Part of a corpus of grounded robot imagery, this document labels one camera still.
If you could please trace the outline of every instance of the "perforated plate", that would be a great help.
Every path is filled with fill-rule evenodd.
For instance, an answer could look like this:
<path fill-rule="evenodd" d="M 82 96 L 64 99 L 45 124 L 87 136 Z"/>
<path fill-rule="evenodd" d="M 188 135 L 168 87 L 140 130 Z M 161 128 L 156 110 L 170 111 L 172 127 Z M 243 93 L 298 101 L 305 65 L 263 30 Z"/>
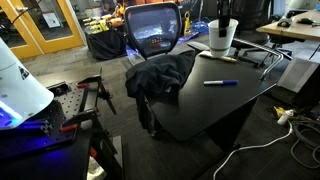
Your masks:
<path fill-rule="evenodd" d="M 66 119 L 78 114 L 84 106 L 85 89 L 79 89 L 75 84 L 68 84 L 71 91 L 55 97 L 47 108 L 33 116 L 32 119 L 27 120 L 27 122 L 39 119 L 47 120 L 52 125 L 52 129 L 49 129 L 47 133 L 40 128 L 38 130 L 17 128 L 0 131 L 0 159 L 72 142 L 76 130 L 61 132 L 60 125 Z"/>

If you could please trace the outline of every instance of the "black jacket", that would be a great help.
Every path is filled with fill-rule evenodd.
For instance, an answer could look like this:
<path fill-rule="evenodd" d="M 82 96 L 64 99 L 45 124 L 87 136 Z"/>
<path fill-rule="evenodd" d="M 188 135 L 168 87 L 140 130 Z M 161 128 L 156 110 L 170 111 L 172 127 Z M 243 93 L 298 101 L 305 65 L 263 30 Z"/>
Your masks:
<path fill-rule="evenodd" d="M 127 95 L 136 98 L 139 120 L 144 129 L 152 133 L 151 115 L 144 103 L 144 95 L 175 95 L 191 73 L 195 52 L 162 55 L 139 63 L 126 72 Z"/>

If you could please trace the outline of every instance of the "blue light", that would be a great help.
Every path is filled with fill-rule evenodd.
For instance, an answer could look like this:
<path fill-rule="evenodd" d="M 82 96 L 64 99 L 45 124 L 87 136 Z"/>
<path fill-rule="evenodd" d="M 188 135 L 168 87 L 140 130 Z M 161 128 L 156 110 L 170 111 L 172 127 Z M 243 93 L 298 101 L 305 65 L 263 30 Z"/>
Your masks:
<path fill-rule="evenodd" d="M 22 116 L 20 114 L 18 114 L 17 112 L 15 112 L 13 109 L 11 109 L 9 106 L 7 106 L 6 104 L 4 104 L 2 101 L 0 101 L 0 109 L 3 109 L 4 112 L 10 114 L 12 117 L 14 117 L 15 119 L 21 120 Z"/>

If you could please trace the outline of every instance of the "desk surface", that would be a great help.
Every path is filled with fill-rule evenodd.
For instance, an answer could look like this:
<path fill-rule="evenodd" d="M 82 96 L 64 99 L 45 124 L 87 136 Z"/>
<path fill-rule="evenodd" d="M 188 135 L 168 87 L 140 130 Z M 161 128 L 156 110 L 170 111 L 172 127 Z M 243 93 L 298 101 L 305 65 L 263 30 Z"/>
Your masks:
<path fill-rule="evenodd" d="M 99 68 L 67 71 L 36 77 L 44 86 L 58 82 L 67 83 L 82 80 L 100 72 Z M 85 109 L 94 107 L 96 99 L 92 97 Z M 91 122 L 81 123 L 76 140 L 65 147 L 37 154 L 19 157 L 8 163 L 0 163 L 0 179 L 86 179 L 88 168 L 88 152 L 92 135 Z"/>
<path fill-rule="evenodd" d="M 304 40 L 320 41 L 320 26 L 311 27 L 311 25 L 296 23 L 297 20 L 305 17 L 311 18 L 317 23 L 320 23 L 320 11 L 311 10 L 294 16 L 292 18 L 292 24 L 289 28 L 278 27 L 278 22 L 275 22 L 266 26 L 259 27 L 257 31 Z"/>
<path fill-rule="evenodd" d="M 275 85 L 259 80 L 254 68 L 197 57 L 176 98 L 147 97 L 160 124 L 175 139 L 188 140 Z M 235 86 L 204 86 L 204 81 L 239 80 Z"/>

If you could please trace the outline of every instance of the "mesh chair back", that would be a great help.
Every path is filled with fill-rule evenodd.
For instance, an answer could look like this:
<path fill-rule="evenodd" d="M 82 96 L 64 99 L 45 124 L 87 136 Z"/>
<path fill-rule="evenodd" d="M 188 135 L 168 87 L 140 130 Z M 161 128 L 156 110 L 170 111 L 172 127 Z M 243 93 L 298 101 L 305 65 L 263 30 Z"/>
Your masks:
<path fill-rule="evenodd" d="M 131 43 L 145 59 L 170 52 L 179 39 L 181 17 L 172 2 L 131 6 L 124 18 Z"/>
<path fill-rule="evenodd" d="M 232 18 L 239 24 L 237 31 L 254 30 L 267 24 L 270 0 L 232 0 Z"/>

